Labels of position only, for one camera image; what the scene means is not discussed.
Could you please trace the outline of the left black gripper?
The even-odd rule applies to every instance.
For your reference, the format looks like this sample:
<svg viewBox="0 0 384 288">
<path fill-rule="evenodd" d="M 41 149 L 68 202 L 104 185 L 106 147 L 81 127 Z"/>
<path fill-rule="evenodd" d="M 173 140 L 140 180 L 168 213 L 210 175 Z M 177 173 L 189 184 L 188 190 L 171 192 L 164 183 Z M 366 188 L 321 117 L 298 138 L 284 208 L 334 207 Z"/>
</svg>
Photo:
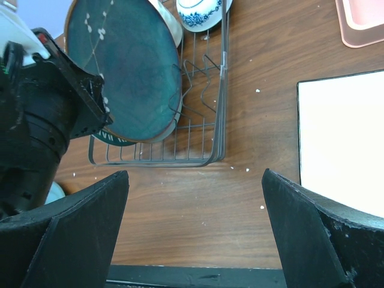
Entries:
<svg viewBox="0 0 384 288">
<path fill-rule="evenodd" d="M 43 205 L 70 141 L 112 123 L 104 80 L 80 68 L 42 28 L 33 33 L 50 53 L 23 66 L 9 41 L 1 58 L 1 215 Z"/>
</svg>

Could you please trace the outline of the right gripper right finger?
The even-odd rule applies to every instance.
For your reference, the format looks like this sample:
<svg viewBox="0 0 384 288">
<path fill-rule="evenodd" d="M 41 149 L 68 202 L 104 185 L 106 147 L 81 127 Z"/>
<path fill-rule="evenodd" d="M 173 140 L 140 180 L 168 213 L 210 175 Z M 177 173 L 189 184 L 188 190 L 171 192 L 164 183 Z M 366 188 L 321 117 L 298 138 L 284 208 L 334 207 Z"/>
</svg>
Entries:
<svg viewBox="0 0 384 288">
<path fill-rule="evenodd" d="M 383 218 L 266 169 L 265 204 L 288 287 L 383 287 Z"/>
</svg>

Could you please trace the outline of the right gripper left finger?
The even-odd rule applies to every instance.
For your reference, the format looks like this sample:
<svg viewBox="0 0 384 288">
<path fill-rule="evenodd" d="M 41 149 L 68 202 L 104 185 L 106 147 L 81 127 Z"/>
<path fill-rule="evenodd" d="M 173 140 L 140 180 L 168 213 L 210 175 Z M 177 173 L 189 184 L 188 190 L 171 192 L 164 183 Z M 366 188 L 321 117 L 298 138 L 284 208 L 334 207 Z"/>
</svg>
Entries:
<svg viewBox="0 0 384 288">
<path fill-rule="evenodd" d="M 104 287 L 128 190 L 122 170 L 1 220 L 1 287 Z"/>
</svg>

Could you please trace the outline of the white plate teal lettered rim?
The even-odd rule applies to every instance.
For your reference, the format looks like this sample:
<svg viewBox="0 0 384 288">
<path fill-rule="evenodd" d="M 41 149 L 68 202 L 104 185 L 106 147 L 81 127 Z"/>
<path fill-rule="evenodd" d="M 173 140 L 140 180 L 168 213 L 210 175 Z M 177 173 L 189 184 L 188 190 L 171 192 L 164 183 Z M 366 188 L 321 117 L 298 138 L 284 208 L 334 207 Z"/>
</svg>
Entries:
<svg viewBox="0 0 384 288">
<path fill-rule="evenodd" d="M 125 146 L 133 146 L 136 144 L 136 142 L 130 142 L 122 138 L 119 138 L 111 134 L 110 132 L 106 131 L 105 129 L 102 129 L 97 133 L 92 134 L 92 136 L 103 143 L 113 145 L 113 146 L 125 147 Z"/>
</svg>

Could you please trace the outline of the dark plate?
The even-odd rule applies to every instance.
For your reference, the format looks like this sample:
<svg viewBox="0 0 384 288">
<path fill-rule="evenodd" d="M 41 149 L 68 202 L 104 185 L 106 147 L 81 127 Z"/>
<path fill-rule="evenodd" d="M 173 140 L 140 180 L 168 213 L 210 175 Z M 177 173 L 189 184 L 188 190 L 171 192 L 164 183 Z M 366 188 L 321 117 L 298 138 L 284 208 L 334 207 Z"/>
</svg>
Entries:
<svg viewBox="0 0 384 288">
<path fill-rule="evenodd" d="M 179 55 L 149 1 L 74 1 L 65 37 L 69 57 L 104 80 L 110 134 L 152 142 L 173 130 L 181 103 Z"/>
</svg>

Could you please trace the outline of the green plate with flower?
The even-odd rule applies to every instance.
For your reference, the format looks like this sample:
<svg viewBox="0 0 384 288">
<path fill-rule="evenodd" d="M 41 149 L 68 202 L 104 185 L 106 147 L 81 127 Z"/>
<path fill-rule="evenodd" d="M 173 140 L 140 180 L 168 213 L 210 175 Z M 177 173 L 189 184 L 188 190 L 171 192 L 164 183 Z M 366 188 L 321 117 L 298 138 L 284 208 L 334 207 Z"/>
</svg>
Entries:
<svg viewBox="0 0 384 288">
<path fill-rule="evenodd" d="M 182 37 L 183 37 L 183 30 L 182 30 L 181 24 L 176 20 L 174 15 L 160 1 L 150 1 L 150 3 L 157 9 L 159 14 L 162 16 L 163 20 L 165 21 L 173 37 L 175 47 L 178 48 L 178 46 L 182 43 Z M 181 110 L 182 110 L 182 100 L 179 101 L 178 109 L 172 123 L 161 135 L 159 135 L 157 138 L 152 140 L 151 143 L 164 140 L 174 131 L 180 119 Z"/>
</svg>

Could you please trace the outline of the blue floral white bowl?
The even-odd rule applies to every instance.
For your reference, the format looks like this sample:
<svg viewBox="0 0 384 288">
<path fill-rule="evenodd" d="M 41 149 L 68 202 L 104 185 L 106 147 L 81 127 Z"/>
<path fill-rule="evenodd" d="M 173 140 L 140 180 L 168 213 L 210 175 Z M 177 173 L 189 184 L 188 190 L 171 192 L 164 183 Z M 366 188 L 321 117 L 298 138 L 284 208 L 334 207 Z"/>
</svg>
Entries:
<svg viewBox="0 0 384 288">
<path fill-rule="evenodd" d="M 176 9 L 183 27 L 198 33 L 207 31 L 221 22 L 223 3 L 228 12 L 233 0 L 177 0 Z"/>
</svg>

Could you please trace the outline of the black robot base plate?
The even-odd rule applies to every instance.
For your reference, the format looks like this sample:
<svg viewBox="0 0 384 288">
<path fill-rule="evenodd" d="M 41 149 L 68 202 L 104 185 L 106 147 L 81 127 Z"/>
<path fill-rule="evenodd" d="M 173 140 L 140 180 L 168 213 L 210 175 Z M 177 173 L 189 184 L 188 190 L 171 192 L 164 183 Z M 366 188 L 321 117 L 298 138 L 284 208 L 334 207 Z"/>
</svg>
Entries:
<svg viewBox="0 0 384 288">
<path fill-rule="evenodd" d="M 112 265 L 106 287 L 286 287 L 283 271 Z"/>
</svg>

